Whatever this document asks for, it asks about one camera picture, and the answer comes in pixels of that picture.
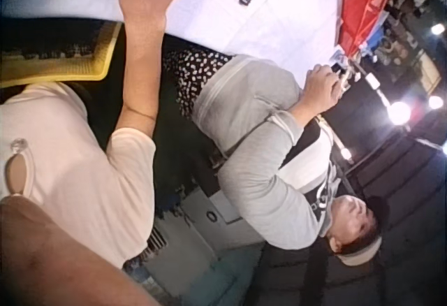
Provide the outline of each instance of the white table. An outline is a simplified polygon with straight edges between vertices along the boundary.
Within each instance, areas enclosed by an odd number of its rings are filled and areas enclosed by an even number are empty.
[[[328,63],[338,37],[342,0],[175,0],[167,32],[227,54],[270,59],[304,84]],[[3,0],[8,17],[93,17],[122,20],[118,0]]]

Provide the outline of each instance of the bright light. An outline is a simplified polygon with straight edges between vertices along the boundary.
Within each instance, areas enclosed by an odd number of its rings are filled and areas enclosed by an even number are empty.
[[[341,149],[340,152],[342,153],[343,158],[345,158],[347,161],[352,159],[352,153],[345,147]]]
[[[375,91],[380,87],[380,82],[377,80],[377,78],[372,73],[368,73],[365,77],[366,81],[368,81],[368,84],[371,86],[371,88]]]
[[[428,105],[431,109],[440,109],[444,106],[444,100],[437,95],[433,95],[428,99]]]
[[[395,102],[388,108],[388,116],[396,126],[403,126],[411,117],[410,106],[404,102]]]
[[[432,27],[432,33],[437,36],[445,32],[445,30],[446,30],[445,26],[441,23],[436,24]]]

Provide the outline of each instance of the pink shirt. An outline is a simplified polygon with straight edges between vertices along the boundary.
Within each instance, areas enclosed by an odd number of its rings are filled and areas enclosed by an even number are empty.
[[[135,129],[115,131],[105,154],[87,111],[66,85],[28,86],[0,106],[0,199],[6,162],[27,165],[24,196],[68,234],[116,267],[146,246],[154,221],[155,144]]]

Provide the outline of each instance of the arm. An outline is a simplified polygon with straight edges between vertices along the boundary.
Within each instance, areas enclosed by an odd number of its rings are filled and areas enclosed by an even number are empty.
[[[0,303],[159,306],[123,272],[76,242],[23,197],[0,203]]]
[[[159,109],[161,44],[172,0],[119,0],[126,23],[123,108],[117,129],[152,137]]]
[[[308,232],[317,227],[305,197],[276,174],[306,124],[334,106],[340,93],[338,76],[328,66],[316,66],[308,73],[302,100],[261,124],[219,172],[225,195],[274,246],[297,249],[316,238],[315,233]]]

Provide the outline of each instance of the ear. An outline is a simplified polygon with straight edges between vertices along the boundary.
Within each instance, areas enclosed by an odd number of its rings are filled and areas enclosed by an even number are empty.
[[[331,236],[329,239],[329,246],[335,254],[338,254],[342,251],[341,242],[339,240],[337,240],[336,238],[334,238],[333,236]]]

